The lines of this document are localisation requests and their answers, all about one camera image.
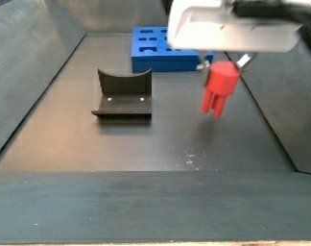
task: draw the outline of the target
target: gray wall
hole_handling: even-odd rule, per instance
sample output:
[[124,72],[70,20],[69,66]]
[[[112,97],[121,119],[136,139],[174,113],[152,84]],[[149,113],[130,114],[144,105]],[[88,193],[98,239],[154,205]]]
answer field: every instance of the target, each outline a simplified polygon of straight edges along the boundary
[[130,33],[133,26],[166,26],[160,0],[54,0],[88,33]]
[[289,53],[260,54],[242,78],[296,168],[311,173],[311,55],[302,43]]
[[84,35],[50,0],[0,5],[0,149]]

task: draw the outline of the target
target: blue container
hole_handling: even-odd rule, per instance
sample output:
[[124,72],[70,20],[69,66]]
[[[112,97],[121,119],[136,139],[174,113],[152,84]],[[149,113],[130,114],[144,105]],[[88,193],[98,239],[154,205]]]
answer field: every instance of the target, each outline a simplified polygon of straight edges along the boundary
[[[213,52],[206,56],[212,62]],[[166,27],[134,27],[130,45],[132,72],[194,71],[198,65],[194,50],[176,50],[166,42]]]

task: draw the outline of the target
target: black holder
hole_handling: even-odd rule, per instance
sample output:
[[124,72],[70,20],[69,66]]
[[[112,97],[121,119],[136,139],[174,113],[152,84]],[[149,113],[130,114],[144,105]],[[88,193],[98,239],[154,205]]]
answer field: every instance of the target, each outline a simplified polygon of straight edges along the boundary
[[114,76],[97,69],[101,88],[100,118],[152,118],[152,70],[133,76]]

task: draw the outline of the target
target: red object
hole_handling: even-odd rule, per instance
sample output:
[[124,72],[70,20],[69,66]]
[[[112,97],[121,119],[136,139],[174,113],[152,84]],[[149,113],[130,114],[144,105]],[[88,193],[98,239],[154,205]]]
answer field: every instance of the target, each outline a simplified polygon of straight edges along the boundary
[[213,116],[221,117],[225,97],[233,94],[240,72],[232,61],[216,61],[209,70],[201,112],[213,109]]

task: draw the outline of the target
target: white robot part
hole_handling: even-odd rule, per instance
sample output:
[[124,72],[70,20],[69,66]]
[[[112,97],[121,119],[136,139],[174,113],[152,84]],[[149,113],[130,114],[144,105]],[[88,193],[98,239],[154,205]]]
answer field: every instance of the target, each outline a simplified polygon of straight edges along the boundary
[[[311,0],[282,0],[311,6]],[[238,18],[230,0],[174,0],[168,22],[168,42],[174,49],[236,52],[288,52],[300,25],[288,21]]]

